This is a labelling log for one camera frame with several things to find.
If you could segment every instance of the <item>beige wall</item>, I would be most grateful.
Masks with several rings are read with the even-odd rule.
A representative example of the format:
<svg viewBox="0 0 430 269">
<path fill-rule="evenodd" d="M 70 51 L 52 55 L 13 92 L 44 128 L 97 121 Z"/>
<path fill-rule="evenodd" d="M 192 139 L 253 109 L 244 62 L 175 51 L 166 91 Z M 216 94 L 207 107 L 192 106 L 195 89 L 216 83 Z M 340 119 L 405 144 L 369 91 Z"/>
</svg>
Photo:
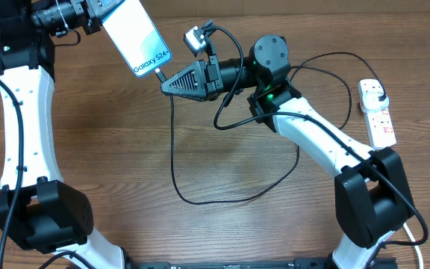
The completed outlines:
<svg viewBox="0 0 430 269">
<path fill-rule="evenodd" d="M 430 12 L 430 0 L 141 0 L 151 17 Z"/>
</svg>

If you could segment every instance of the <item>white power outlet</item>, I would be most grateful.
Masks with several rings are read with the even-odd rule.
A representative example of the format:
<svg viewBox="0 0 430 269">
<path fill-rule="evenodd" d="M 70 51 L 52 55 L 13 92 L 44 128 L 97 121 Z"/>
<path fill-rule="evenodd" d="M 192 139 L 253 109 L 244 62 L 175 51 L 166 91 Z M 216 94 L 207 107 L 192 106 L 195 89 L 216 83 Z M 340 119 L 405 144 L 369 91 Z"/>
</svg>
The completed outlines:
<svg viewBox="0 0 430 269">
<path fill-rule="evenodd" d="M 387 108 L 389 99 L 378 99 L 382 95 L 379 82 L 375 79 L 364 79 L 358 84 L 358 92 L 371 147 L 383 149 L 396 144 L 393 122 Z"/>
</svg>

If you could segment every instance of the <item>power strip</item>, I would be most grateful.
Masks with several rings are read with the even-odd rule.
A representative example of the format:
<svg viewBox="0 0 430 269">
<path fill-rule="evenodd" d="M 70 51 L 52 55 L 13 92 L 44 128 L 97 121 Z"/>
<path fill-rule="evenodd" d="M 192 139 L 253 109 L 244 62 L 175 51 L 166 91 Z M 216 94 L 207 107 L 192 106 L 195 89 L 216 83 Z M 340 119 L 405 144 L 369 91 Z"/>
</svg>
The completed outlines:
<svg viewBox="0 0 430 269">
<path fill-rule="evenodd" d="M 387 108 L 389 99 L 378 99 L 383 93 L 379 82 L 375 79 L 364 79 L 358 84 L 358 92 L 371 147 L 383 149 L 396 144 L 393 122 Z"/>
</svg>

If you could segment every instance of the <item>white cable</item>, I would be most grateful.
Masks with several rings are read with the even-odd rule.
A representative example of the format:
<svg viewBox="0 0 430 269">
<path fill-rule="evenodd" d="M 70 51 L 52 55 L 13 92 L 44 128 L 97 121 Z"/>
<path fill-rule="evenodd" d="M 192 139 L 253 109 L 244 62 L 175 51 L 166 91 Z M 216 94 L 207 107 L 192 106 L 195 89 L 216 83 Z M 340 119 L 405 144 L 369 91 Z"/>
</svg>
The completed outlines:
<svg viewBox="0 0 430 269">
<path fill-rule="evenodd" d="M 406 233 L 409 236 L 409 239 L 411 239 L 411 241 L 415 242 L 416 239 L 414 238 L 414 236 L 411 233 L 411 230 L 408 227 L 407 223 L 404 223 L 402 225 L 404 227 L 404 230 L 406 231 Z M 419 260 L 419 269 L 424 269 L 424 261 L 423 261 L 423 254 L 421 254 L 421 249 L 419 248 L 419 246 L 414 246 L 414 249 L 416 250 L 417 253 L 417 259 Z"/>
<path fill-rule="evenodd" d="M 63 18 L 64 27 L 66 27 L 66 30 L 69 33 L 69 26 L 67 25 L 66 20 L 64 19 L 63 12 L 60 11 L 59 1 L 58 0 L 56 0 L 56 5 L 57 5 L 57 9 L 59 10 L 60 17 Z"/>
</svg>

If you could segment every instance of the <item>wood grain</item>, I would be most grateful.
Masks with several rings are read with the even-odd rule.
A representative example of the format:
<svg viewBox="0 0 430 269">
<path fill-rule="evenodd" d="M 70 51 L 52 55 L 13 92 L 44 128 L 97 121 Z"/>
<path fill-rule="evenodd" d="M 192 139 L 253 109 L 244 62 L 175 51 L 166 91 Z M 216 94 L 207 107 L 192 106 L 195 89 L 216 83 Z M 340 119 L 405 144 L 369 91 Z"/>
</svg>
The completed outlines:
<svg viewBox="0 0 430 269">
<path fill-rule="evenodd" d="M 166 75 L 193 61 L 182 34 L 206 18 L 156 19 L 174 55 Z M 365 57 L 387 87 L 398 144 L 414 201 L 430 228 L 430 13 L 250 16 L 219 18 L 248 49 L 264 34 L 287 38 L 292 64 L 332 51 Z M 55 42 L 71 42 L 66 37 Z M 221 58 L 235 58 L 229 39 L 214 35 Z M 240 205 L 183 203 L 169 177 L 169 100 L 154 75 L 135 78 L 104 32 L 79 46 L 57 49 L 53 101 L 54 143 L 66 183 L 90 199 L 96 227 L 137 261 L 229 262 L 326 256 L 342 234 L 334 214 L 330 180 L 303 151 L 298 168 L 266 196 Z M 348 56 L 319 59 L 313 66 L 345 78 L 354 109 L 345 132 L 368 143 L 357 106 L 356 84 L 371 75 Z M 294 81 L 311 104 L 340 125 L 348 99 L 340 82 L 302 71 Z M 249 116 L 238 96 L 221 123 Z M 220 132 L 212 124 L 219 101 L 175 99 L 175 175 L 181 192 L 195 201 L 254 194 L 286 173 L 295 146 L 268 128 L 249 124 Z M 4 131 L 0 97 L 0 176 Z M 421 231 L 410 220 L 417 237 Z M 403 231 L 395 238 L 405 240 Z M 422 246 L 430 268 L 430 239 Z M 390 247 L 401 268 L 415 268 L 414 251 Z M 36 268 L 48 257 L 7 244 L 7 268 Z M 58 261 L 53 268 L 64 268 Z"/>
</svg>

